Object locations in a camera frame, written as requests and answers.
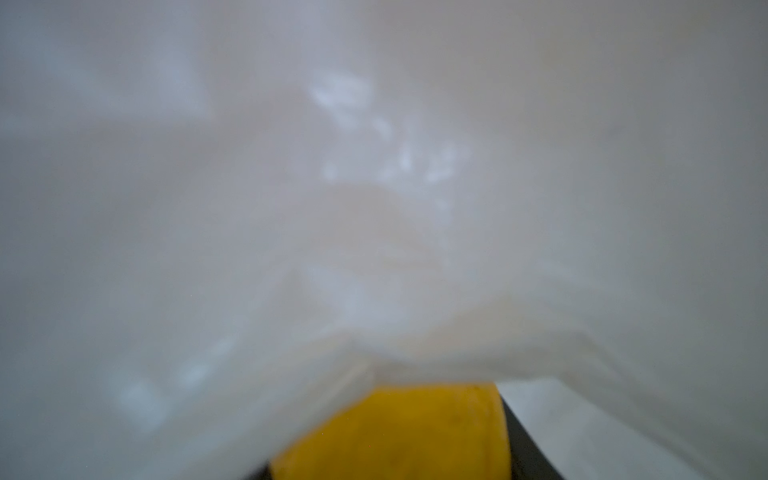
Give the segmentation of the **large yellow fake lemon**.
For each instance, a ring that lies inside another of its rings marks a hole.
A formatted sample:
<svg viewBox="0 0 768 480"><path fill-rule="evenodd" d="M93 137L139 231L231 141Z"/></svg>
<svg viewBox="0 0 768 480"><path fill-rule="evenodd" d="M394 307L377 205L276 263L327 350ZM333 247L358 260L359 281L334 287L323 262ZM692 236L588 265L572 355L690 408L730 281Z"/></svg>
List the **large yellow fake lemon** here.
<svg viewBox="0 0 768 480"><path fill-rule="evenodd" d="M274 479L510 479L493 384L379 388L273 458Z"/></svg>

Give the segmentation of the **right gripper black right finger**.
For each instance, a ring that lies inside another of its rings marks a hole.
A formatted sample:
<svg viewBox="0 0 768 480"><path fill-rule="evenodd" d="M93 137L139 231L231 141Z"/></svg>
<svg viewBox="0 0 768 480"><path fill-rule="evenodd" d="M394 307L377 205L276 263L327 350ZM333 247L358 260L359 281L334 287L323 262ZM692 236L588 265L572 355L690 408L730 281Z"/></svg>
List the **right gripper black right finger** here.
<svg viewBox="0 0 768 480"><path fill-rule="evenodd" d="M501 398L501 404L505 415L511 456L511 479L564 480L564 477L550 463L504 398Z"/></svg>

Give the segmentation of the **white plastic bag lemon print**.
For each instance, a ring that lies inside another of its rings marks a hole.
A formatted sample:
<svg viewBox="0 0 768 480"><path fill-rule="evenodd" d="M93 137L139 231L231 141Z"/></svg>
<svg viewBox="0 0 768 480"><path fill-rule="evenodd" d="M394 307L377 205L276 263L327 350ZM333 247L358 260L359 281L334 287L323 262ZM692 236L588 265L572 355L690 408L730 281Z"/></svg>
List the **white plastic bag lemon print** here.
<svg viewBox="0 0 768 480"><path fill-rule="evenodd" d="M766 477L765 2L2 3L3 478L440 381L566 477Z"/></svg>

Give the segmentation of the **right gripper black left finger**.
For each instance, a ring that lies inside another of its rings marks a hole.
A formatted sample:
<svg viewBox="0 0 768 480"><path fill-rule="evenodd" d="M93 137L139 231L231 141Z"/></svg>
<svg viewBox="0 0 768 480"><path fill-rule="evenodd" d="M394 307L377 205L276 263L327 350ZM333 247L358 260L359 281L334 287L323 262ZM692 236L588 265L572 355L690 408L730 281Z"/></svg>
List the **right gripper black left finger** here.
<svg viewBox="0 0 768 480"><path fill-rule="evenodd" d="M262 467L248 475L245 480L273 480L270 465L264 464Z"/></svg>

